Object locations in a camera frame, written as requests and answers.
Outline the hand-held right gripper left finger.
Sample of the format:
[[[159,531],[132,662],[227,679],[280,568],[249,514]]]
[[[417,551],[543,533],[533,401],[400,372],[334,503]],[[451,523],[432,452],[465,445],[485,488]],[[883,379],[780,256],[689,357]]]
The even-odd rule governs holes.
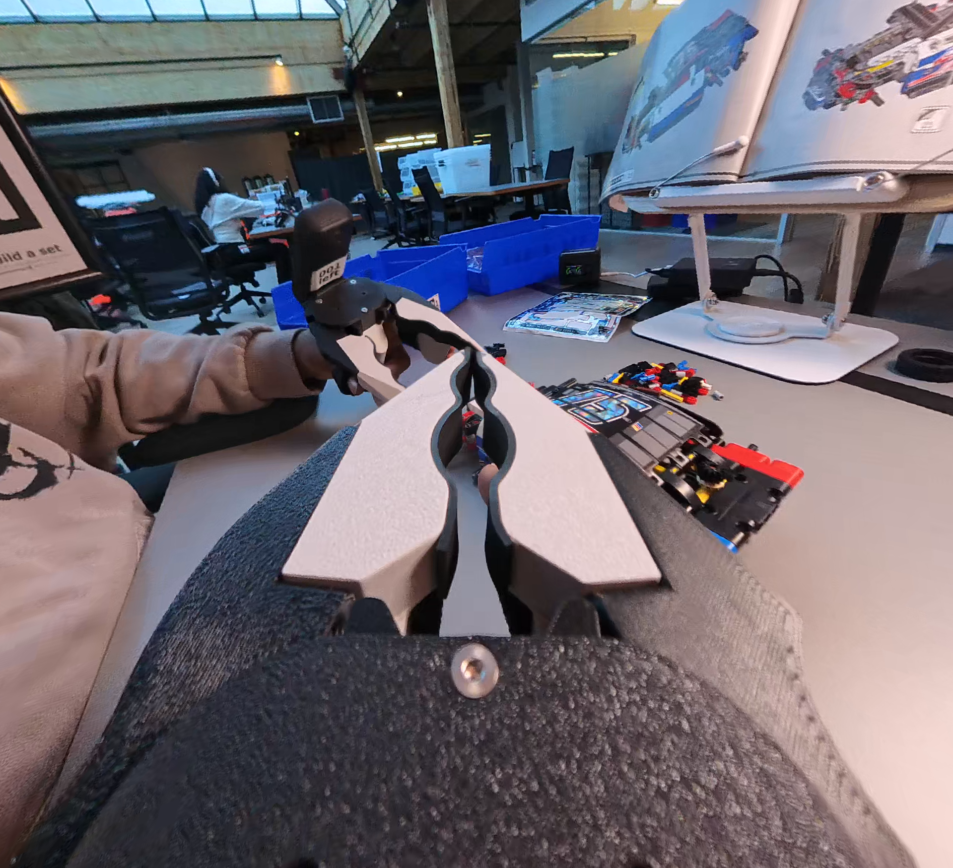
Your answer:
[[[357,426],[281,569],[284,582],[385,604],[399,632],[446,593],[457,534],[446,466],[459,450],[471,350],[459,350]]]

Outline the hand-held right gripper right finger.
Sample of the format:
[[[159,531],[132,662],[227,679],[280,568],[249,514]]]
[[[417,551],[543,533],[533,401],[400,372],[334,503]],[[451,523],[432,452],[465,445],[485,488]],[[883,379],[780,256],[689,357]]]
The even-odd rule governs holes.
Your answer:
[[[569,600],[656,588],[662,574],[596,436],[484,351],[476,354],[487,567],[512,636]]]

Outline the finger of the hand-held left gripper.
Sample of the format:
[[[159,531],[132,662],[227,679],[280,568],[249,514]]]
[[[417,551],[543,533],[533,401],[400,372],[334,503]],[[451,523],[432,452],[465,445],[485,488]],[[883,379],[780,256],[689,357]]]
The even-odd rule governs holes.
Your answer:
[[[386,288],[386,338],[439,365],[458,351],[482,365],[482,346],[434,305],[404,288]]]
[[[370,395],[382,407],[404,389],[399,379],[410,366],[396,321],[371,326],[361,335],[338,338],[342,363],[338,388],[347,396]]]

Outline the lego race car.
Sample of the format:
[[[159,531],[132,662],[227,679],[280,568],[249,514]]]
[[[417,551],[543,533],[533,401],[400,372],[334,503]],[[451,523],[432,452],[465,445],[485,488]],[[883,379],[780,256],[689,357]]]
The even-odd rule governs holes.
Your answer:
[[[760,532],[803,482],[801,467],[729,441],[690,406],[603,379],[530,385],[596,436],[620,493],[643,477],[729,552]]]

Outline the holographic sticker sheet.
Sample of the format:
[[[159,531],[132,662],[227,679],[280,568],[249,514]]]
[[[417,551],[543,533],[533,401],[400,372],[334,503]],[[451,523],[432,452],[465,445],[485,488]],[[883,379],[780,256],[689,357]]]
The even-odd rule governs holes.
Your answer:
[[[607,343],[622,319],[650,302],[645,295],[561,292],[510,318],[503,329]]]

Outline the white book stand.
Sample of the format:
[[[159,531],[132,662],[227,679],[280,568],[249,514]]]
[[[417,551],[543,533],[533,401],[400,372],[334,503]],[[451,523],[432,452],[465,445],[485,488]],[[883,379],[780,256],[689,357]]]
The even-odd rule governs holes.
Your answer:
[[[848,324],[862,221],[873,214],[939,212],[951,206],[951,174],[864,171],[812,179],[715,185],[654,184],[647,195],[616,192],[611,207],[677,211],[689,221],[699,300],[632,326],[632,334],[677,350],[803,385],[824,385],[898,344],[888,331]],[[717,298],[711,285],[706,213],[833,213],[843,221],[835,304],[822,318],[771,312]]]

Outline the person's left forearm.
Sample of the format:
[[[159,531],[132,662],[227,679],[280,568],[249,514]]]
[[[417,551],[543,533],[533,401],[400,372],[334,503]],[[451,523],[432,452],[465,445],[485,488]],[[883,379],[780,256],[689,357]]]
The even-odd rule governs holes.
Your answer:
[[[294,333],[255,324],[216,336],[56,331],[3,313],[1,416],[112,470],[119,448],[145,435],[317,394],[295,367]]]

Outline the pile of mixed lego pieces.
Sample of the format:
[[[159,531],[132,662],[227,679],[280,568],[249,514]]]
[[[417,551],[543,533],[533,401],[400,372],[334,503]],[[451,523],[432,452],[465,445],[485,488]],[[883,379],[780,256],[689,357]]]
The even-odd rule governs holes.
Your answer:
[[[608,374],[605,382],[641,391],[681,406],[695,406],[704,398],[722,401],[724,394],[686,361],[639,361]]]

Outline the lego instruction booklet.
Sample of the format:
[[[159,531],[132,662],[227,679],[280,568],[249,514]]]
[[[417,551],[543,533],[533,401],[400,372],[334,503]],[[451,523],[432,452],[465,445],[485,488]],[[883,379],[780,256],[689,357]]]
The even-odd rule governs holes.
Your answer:
[[[685,0],[642,56],[602,202],[951,174],[951,0]]]

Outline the person's left hand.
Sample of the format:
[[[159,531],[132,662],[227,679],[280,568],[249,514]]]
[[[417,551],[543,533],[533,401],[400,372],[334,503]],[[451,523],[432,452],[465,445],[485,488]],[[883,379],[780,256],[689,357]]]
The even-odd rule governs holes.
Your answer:
[[[322,391],[326,383],[334,378],[332,363],[327,361],[319,350],[316,338],[309,330],[301,329],[294,333],[292,357],[304,386],[315,392]]]

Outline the white storage box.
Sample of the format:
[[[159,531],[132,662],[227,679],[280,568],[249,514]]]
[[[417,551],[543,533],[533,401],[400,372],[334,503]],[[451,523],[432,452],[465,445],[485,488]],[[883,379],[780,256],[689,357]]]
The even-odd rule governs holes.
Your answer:
[[[491,187],[490,145],[453,147],[435,152],[441,195],[468,195]]]

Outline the wooden office table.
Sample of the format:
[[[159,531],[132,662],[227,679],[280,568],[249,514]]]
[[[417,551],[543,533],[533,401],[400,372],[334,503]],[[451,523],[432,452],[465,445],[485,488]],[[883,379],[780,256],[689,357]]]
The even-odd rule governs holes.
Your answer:
[[[484,199],[492,201],[505,198],[525,199],[532,198],[536,195],[541,195],[549,191],[565,189],[569,186],[569,183],[570,179],[566,177],[527,183],[492,185],[459,193],[443,193],[441,194],[441,199],[442,201],[448,203]]]

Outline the person's torso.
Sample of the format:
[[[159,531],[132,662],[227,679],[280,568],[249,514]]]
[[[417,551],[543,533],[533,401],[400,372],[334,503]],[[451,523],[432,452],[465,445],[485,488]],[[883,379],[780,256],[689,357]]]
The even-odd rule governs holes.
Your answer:
[[[1,845],[54,789],[151,527],[118,475],[3,421]]]

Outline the black framed marker sign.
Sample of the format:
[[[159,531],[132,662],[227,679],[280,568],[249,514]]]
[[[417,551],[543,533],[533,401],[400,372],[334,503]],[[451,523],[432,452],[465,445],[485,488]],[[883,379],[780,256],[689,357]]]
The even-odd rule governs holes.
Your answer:
[[[2,90],[2,301],[66,290],[100,276],[89,235]]]

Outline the black rubber tyre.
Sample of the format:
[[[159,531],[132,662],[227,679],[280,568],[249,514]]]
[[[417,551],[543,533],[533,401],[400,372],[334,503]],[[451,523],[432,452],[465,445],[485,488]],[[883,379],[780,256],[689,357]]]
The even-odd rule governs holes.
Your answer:
[[[897,374],[933,384],[949,384],[953,378],[953,354],[949,350],[913,348],[901,351],[894,363]]]

